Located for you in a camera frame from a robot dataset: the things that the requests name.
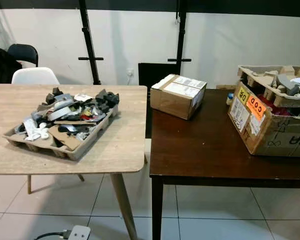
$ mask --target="table top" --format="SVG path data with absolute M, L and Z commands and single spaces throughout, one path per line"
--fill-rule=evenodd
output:
M 188 121 L 153 111 L 151 177 L 300 180 L 300 158 L 249 154 L 227 114 L 228 92 L 207 89 Z
M 2 137 L 45 102 L 54 87 L 92 97 L 102 89 L 119 93 L 118 115 L 79 161 L 56 157 L 49 149 L 32 152 Z M 145 86 L 0 84 L 0 175 L 137 172 L 144 165 L 146 107 Z

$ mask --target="white chair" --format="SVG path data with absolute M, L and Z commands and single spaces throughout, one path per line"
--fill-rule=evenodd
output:
M 48 67 L 31 67 L 15 71 L 12 76 L 12 84 L 52 84 L 59 85 L 59 81 L 54 72 Z M 84 177 L 78 174 L 81 181 Z M 31 175 L 27 176 L 28 194 L 31 194 Z

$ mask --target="small bottle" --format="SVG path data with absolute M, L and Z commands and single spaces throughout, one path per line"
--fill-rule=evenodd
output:
M 230 105 L 232 104 L 233 98 L 234 98 L 234 93 L 233 93 L 233 92 L 228 93 L 228 97 L 226 98 L 226 102 L 225 102 L 225 103 L 226 103 L 228 106 L 230 106 Z

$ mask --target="black panel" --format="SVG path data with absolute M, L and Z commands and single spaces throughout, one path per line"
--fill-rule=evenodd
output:
M 176 0 L 86 0 L 92 10 L 174 12 Z M 0 9 L 76 9 L 78 0 L 0 0 Z M 300 1 L 188 0 L 188 12 L 300 17 Z
M 151 138 L 152 131 L 152 108 L 150 107 L 150 88 L 169 74 L 176 74 L 178 66 L 169 63 L 139 63 L 139 85 L 147 86 L 145 138 Z

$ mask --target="black metal bracket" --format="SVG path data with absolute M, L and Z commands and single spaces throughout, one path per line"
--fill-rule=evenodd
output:
M 178 37 L 178 48 L 176 52 L 176 58 L 168 58 L 168 62 L 176 62 L 177 71 L 180 75 L 181 71 L 181 62 L 191 62 L 191 58 L 182 58 L 182 51 L 184 47 L 184 36 L 186 33 L 186 15 L 187 15 L 187 4 L 188 0 L 177 0 L 176 1 L 176 12 L 175 19 L 180 17 L 180 25 L 179 25 L 179 37 Z
M 177 61 L 177 59 L 175 59 L 175 58 L 168 58 L 168 62 L 176 62 Z M 192 61 L 192 59 L 191 58 L 182 58 L 181 59 L 181 62 L 191 62 Z
M 101 85 L 98 76 L 96 60 L 103 60 L 104 58 L 95 57 L 94 45 L 92 43 L 92 38 L 90 34 L 90 25 L 89 25 L 86 0 L 79 0 L 79 5 L 80 5 L 81 20 L 83 25 L 82 32 L 84 34 L 84 40 L 85 40 L 86 49 L 88 51 L 88 57 L 78 57 L 78 60 L 90 61 L 93 85 Z

